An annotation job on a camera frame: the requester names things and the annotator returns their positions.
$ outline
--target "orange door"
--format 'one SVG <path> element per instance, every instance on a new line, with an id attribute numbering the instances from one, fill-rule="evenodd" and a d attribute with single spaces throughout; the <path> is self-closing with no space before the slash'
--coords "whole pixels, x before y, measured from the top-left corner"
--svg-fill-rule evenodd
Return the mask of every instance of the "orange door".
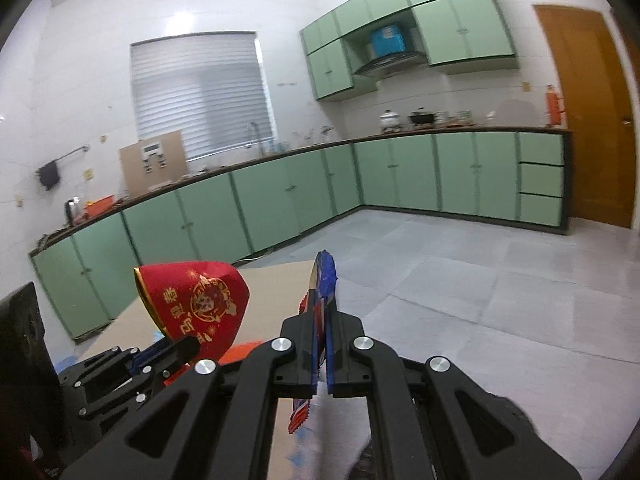
<path id="1" fill-rule="evenodd" d="M 534 6 L 545 30 L 574 131 L 572 215 L 631 226 L 636 142 L 618 53 L 599 12 Z"/>

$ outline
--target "window blind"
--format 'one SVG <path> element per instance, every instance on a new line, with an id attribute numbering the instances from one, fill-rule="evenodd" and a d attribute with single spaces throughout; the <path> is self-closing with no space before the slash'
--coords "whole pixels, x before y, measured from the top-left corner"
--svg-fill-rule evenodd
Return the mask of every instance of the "window blind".
<path id="1" fill-rule="evenodd" d="M 138 138 L 180 130 L 187 160 L 273 137 L 254 33 L 134 44 L 131 78 Z"/>

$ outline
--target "range hood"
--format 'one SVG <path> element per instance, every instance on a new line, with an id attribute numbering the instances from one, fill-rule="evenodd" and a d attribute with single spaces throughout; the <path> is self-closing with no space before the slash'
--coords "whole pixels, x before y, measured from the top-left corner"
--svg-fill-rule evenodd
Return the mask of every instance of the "range hood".
<path id="1" fill-rule="evenodd" d="M 393 52 L 369 61 L 356 70 L 356 75 L 364 75 L 375 79 L 391 77 L 417 65 L 427 63 L 427 57 L 417 50 Z"/>

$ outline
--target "gray tiled floor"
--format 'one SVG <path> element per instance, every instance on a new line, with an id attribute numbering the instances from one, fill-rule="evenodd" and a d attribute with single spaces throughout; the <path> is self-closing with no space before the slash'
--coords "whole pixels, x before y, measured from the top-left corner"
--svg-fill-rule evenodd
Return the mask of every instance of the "gray tiled floor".
<path id="1" fill-rule="evenodd" d="M 404 357 L 452 359 L 529 413 L 585 480 L 640 417 L 640 244 L 572 221 L 569 235 L 364 210 L 250 264 L 329 250 L 338 306 Z M 324 480 L 342 480 L 367 440 L 366 406 L 328 405 Z"/>

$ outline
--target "black towel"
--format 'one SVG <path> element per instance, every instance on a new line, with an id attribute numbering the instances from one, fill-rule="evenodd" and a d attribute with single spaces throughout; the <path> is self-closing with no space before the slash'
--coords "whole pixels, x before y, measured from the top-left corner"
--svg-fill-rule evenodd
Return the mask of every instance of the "black towel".
<path id="1" fill-rule="evenodd" d="M 60 182 L 60 174 L 58 173 L 58 164 L 52 160 L 49 164 L 45 164 L 38 171 L 40 183 L 49 191 L 57 183 Z"/>

